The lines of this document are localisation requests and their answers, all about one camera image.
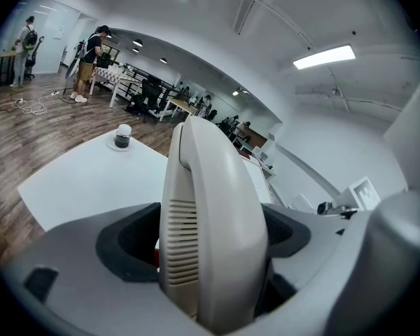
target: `vent grille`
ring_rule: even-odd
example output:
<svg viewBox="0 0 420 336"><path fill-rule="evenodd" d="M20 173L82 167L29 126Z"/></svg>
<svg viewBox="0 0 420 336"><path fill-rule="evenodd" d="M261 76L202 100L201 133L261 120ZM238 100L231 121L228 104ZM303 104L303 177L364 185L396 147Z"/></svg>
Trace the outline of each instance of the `vent grille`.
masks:
<svg viewBox="0 0 420 336"><path fill-rule="evenodd" d="M198 280L195 202L169 201L167 269L171 286Z"/></svg>

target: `fluorescent light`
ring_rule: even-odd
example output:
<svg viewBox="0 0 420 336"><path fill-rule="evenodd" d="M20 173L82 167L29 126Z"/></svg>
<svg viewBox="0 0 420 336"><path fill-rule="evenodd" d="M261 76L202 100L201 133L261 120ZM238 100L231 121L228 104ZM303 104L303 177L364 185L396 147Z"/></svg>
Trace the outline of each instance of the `fluorescent light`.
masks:
<svg viewBox="0 0 420 336"><path fill-rule="evenodd" d="M327 64L329 62L352 60L355 54L350 45L342 46L340 48L333 48L328 51L316 53L304 59L294 61L294 65L299 69L306 69L307 67L317 66L318 64Z"/></svg>
<svg viewBox="0 0 420 336"><path fill-rule="evenodd" d="M44 6L44 5L39 5L39 6L42 7L42 8L47 8L49 10L57 11L55 8L49 8L48 6Z"/></svg>

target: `black t-shirt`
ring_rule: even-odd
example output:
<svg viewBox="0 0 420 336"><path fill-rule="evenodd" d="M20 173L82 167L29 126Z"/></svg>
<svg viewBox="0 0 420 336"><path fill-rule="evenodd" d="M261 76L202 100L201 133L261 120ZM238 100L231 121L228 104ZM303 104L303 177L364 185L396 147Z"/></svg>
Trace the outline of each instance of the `black t-shirt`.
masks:
<svg viewBox="0 0 420 336"><path fill-rule="evenodd" d="M84 62L86 64L93 64L95 61L95 57L97 54L95 53L95 47L101 47L101 39L99 36L93 36L88 42L87 42L87 48L86 51L90 51L86 56L84 56Z"/></svg>

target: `khaki shorts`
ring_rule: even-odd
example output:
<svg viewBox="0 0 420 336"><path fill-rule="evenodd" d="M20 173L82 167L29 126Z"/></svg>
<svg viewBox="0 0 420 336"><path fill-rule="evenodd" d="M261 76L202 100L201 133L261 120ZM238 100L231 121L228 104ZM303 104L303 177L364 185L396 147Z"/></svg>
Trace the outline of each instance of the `khaki shorts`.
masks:
<svg viewBox="0 0 420 336"><path fill-rule="evenodd" d="M86 64L84 61L79 62L78 79L81 81L89 81L92 77L93 64Z"/></svg>

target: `black office chair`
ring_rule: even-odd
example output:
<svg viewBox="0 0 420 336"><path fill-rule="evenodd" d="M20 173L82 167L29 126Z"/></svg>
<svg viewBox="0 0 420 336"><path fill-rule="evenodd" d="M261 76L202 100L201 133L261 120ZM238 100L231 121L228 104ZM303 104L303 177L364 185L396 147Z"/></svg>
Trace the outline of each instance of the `black office chair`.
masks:
<svg viewBox="0 0 420 336"><path fill-rule="evenodd" d="M126 111L129 113L143 114L143 121L146 122L146 116L151 116L157 122L157 118L150 114L149 111L154 110L158 112L157 100L162 93L162 86L158 78L149 76L148 79L141 83L141 94L133 94L129 104L126 106ZM145 99L148 98L148 103L144 104Z"/></svg>

